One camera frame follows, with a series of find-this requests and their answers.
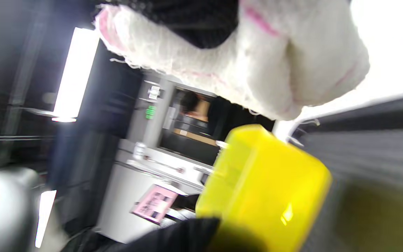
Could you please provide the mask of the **person's right hand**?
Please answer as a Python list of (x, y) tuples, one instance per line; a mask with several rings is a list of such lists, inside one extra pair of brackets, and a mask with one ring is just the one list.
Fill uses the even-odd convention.
[(191, 45), (217, 48), (238, 26), (238, 0), (119, 0)]

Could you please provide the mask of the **person's left hand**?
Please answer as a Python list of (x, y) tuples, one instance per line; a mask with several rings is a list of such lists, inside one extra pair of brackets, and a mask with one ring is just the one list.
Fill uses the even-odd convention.
[(206, 252), (220, 225), (218, 218), (189, 218), (147, 232), (128, 243), (93, 231), (70, 240), (63, 252)]

